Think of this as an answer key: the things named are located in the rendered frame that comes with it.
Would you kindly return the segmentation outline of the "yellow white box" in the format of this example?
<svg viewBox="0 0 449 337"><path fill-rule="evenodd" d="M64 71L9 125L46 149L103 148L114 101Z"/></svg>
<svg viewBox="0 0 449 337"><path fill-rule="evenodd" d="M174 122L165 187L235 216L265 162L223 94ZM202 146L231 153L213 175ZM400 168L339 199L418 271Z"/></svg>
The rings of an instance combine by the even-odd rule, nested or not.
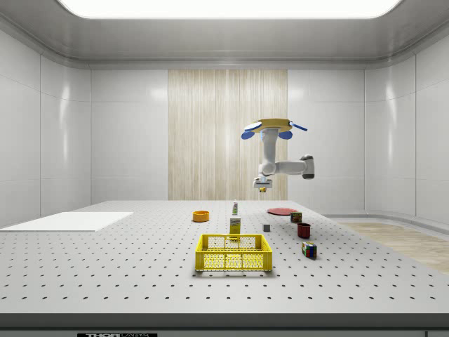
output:
<svg viewBox="0 0 449 337"><path fill-rule="evenodd" d="M240 239L241 234L241 218L234 216L230 218L229 233L231 235L230 239L237 242Z"/></svg>

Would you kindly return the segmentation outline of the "yellow basket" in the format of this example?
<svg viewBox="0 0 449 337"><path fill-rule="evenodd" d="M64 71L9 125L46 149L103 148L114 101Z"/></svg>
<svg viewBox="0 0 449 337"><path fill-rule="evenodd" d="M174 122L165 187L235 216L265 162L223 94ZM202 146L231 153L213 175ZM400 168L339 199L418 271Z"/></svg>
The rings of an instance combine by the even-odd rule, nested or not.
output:
<svg viewBox="0 0 449 337"><path fill-rule="evenodd" d="M196 270L272 270L272 249L262 234L202 234Z"/></svg>

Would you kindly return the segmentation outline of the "white board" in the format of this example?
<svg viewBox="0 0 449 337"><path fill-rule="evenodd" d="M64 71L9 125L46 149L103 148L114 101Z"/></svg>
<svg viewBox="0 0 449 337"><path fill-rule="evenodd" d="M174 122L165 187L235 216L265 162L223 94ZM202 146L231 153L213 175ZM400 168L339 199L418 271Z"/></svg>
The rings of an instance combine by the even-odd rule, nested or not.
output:
<svg viewBox="0 0 449 337"><path fill-rule="evenodd" d="M0 232L97 232L133 212L62 212L1 228Z"/></svg>

